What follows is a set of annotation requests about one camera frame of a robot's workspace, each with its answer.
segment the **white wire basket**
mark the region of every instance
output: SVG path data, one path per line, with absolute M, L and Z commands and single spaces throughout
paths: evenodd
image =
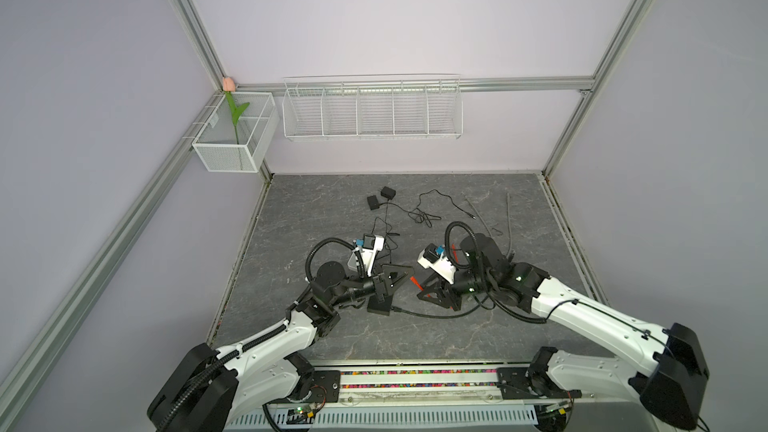
M 288 139 L 426 139 L 462 134 L 457 76 L 375 82 L 354 77 L 351 82 L 299 79 L 286 79 L 283 126 Z
M 280 121 L 275 100 L 268 92 L 232 92 L 232 98 L 238 106 L 250 102 L 237 120 L 237 134 L 222 94 L 192 147 L 211 172 L 258 172 Z

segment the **white mesh basket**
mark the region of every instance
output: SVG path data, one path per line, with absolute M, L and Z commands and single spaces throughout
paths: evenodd
M 275 100 L 268 92 L 232 92 L 237 105 L 250 105 L 237 120 L 237 143 L 232 115 L 224 95 L 192 142 L 211 172 L 258 172 L 266 148 L 280 121 Z
M 286 80 L 285 135 L 291 140 L 459 137 L 458 78 L 322 84 Z

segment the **robotic arm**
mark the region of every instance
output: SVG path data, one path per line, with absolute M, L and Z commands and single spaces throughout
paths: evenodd
M 446 253 L 456 227 L 468 234 L 460 244 L 464 264 Z M 218 350 L 207 344 L 190 350 L 148 409 L 158 432 L 218 431 L 275 399 L 309 401 L 314 369 L 299 351 L 331 332 L 340 319 L 336 308 L 359 308 L 367 300 L 369 312 L 389 314 L 395 291 L 412 275 L 410 267 L 374 265 L 381 244 L 366 239 L 356 247 L 328 238 L 312 248 L 305 264 L 309 285 L 283 321 Z M 313 277 L 312 257 L 330 243 L 352 251 L 349 267 L 327 262 Z M 540 268 L 513 262 L 491 238 L 463 222 L 448 225 L 445 245 L 430 244 L 418 256 L 421 266 L 435 271 L 422 284 L 419 299 L 459 311 L 464 296 L 485 293 L 518 320 L 558 322 L 617 356 L 577 356 L 542 347 L 526 370 L 498 369 L 503 398 L 580 397 L 585 390 L 639 402 L 674 427 L 696 428 L 709 377 L 696 333 L 679 324 L 665 329 L 642 322 L 596 302 Z M 366 249 L 371 252 L 360 253 Z

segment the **gray cable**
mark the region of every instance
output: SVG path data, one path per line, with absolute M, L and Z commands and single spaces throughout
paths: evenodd
M 491 234 L 491 229 L 488 228 L 488 224 L 485 223 L 485 220 L 482 219 L 482 216 L 480 215 L 480 212 L 478 212 L 477 208 L 469 201 L 469 198 L 467 196 L 464 196 L 464 200 L 467 201 L 467 204 L 469 204 L 470 207 L 472 207 L 472 210 L 475 211 L 475 215 L 478 216 L 480 219 L 480 222 L 485 226 L 485 230 L 488 231 L 488 236 L 490 238 L 493 238 L 493 234 Z
M 509 217 L 509 192 L 507 192 L 507 229 L 509 230 L 509 247 L 507 248 L 507 257 L 512 254 L 512 220 Z

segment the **perforated metal strip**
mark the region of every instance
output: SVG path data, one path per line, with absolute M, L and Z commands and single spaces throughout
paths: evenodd
M 277 409 L 273 417 L 283 429 L 305 429 L 306 425 L 286 425 L 288 408 Z M 435 429 L 463 425 L 536 425 L 532 405 L 497 404 L 435 407 L 354 407 L 326 408 L 312 423 L 312 428 L 397 427 Z M 225 430 L 265 430 L 270 426 L 261 410 L 235 419 Z

